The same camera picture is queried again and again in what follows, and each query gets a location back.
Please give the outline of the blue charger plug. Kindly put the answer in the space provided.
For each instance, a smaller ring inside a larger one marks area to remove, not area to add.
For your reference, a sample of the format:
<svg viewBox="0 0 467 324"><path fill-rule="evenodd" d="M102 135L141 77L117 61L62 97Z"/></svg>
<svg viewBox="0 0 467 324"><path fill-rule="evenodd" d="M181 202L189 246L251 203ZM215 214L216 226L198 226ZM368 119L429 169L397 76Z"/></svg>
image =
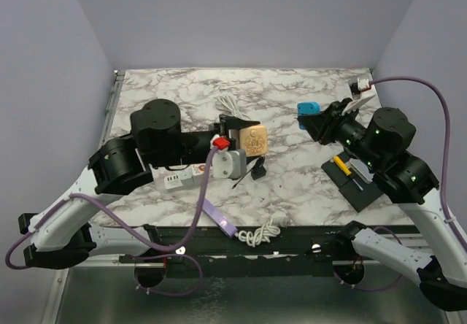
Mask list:
<svg viewBox="0 0 467 324"><path fill-rule="evenodd" d="M297 115L316 115L321 111L320 105L315 101L300 102L297 104Z"/></svg>

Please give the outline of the beige cube socket adapter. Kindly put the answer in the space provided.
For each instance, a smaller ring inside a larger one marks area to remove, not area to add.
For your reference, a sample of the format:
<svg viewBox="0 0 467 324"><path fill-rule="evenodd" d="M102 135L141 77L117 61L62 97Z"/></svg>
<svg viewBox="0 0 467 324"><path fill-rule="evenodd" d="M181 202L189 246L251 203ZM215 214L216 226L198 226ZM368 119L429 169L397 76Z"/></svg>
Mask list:
<svg viewBox="0 0 467 324"><path fill-rule="evenodd" d="M264 125L255 125L239 131L239 146L247 157L263 156L269 151L268 133Z"/></svg>

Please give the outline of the black charger with cable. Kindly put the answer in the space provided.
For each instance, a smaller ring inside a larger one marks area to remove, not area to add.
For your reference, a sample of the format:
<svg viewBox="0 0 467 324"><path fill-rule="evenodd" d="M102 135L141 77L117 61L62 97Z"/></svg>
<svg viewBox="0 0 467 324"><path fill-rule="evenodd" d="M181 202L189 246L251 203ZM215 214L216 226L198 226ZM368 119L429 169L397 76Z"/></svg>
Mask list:
<svg viewBox="0 0 467 324"><path fill-rule="evenodd" d="M237 185L249 174L253 180L259 180L266 176L266 168L264 167L266 158L264 156L255 159L253 167L247 171L242 177L240 177L236 183L233 184L232 189L235 189Z"/></svg>

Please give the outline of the white cube socket adapter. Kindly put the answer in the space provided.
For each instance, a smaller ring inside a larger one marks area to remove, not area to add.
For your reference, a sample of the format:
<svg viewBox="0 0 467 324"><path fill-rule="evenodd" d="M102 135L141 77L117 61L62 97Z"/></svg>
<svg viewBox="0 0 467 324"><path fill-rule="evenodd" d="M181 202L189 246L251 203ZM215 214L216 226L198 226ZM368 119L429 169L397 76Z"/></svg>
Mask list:
<svg viewBox="0 0 467 324"><path fill-rule="evenodd" d="M204 176L206 165L205 163L193 164L190 166L194 185L200 185Z"/></svg>

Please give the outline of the white power strip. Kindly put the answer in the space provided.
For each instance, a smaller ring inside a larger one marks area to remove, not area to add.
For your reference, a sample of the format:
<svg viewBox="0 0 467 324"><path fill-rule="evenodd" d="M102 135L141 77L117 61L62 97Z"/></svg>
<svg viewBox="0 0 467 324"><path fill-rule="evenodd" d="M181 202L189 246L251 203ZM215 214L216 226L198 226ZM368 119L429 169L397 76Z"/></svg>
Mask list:
<svg viewBox="0 0 467 324"><path fill-rule="evenodd" d="M192 187L194 181L191 173L179 172L164 177L163 183L168 192L174 192Z"/></svg>

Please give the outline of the purple power strip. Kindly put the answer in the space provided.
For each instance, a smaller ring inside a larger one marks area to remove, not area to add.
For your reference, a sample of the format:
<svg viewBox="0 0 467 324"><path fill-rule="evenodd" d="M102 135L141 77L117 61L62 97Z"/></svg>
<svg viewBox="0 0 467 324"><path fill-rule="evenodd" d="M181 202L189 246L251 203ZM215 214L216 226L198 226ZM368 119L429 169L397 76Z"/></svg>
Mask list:
<svg viewBox="0 0 467 324"><path fill-rule="evenodd" d="M203 212L217 225L217 227L229 238L238 236L237 227L210 201L204 199Z"/></svg>

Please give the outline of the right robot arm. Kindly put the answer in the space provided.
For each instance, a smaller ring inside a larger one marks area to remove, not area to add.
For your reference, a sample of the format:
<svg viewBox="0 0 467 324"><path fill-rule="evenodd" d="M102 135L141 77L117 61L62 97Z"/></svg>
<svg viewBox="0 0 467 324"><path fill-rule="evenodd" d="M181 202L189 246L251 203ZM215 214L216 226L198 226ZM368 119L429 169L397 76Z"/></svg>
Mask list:
<svg viewBox="0 0 467 324"><path fill-rule="evenodd" d="M362 161L376 186L412 220L431 253L418 252L352 221L336 235L336 253L344 259L371 258L418 285L424 297L446 312L466 310L466 233L441 198L439 181L429 165L408 150L416 128L399 109L383 107L368 126L356 112L344 113L348 99L313 115L299 115L311 138L338 142L351 158Z"/></svg>

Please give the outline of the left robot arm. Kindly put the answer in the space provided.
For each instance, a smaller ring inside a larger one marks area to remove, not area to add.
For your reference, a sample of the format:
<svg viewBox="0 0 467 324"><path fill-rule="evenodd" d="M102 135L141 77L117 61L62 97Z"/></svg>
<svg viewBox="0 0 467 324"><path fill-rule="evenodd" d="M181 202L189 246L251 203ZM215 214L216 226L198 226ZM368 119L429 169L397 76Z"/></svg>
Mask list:
<svg viewBox="0 0 467 324"><path fill-rule="evenodd" d="M245 173L248 151L240 139L260 132L258 121L221 115L206 131L184 132L180 108L154 99L131 113L128 134L110 139L56 203L18 219L24 245L23 268L67 269L97 255L129 255L150 262L184 247L196 231L192 223L175 244L162 242L151 225L115 229L91 224L109 205L150 184L153 170L203 164L194 220L199 220L210 177L236 179Z"/></svg>

